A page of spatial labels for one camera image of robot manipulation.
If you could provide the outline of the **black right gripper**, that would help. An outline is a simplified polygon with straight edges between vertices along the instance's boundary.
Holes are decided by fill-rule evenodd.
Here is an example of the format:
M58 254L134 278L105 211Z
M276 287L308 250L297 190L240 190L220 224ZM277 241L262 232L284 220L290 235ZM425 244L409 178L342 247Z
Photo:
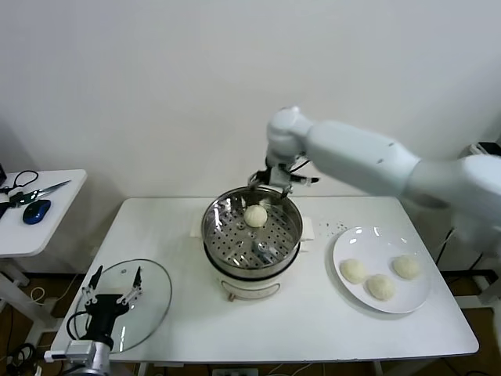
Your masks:
M265 166L265 170L249 177L247 181L249 190L254 192L259 186L274 186L282 189L280 200L285 201L293 191L290 170L294 166L294 157L267 156Z

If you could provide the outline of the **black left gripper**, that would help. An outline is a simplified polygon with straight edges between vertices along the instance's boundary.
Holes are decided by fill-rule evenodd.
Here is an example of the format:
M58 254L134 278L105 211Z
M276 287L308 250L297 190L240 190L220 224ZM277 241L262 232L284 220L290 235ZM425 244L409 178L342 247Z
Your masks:
M114 324L119 316L129 311L129 303L142 294L142 267L136 270L132 289L125 295L98 294L96 288L103 267L100 266L90 278L88 285L81 289L85 312L90 316L90 322L84 340L94 342L112 342Z

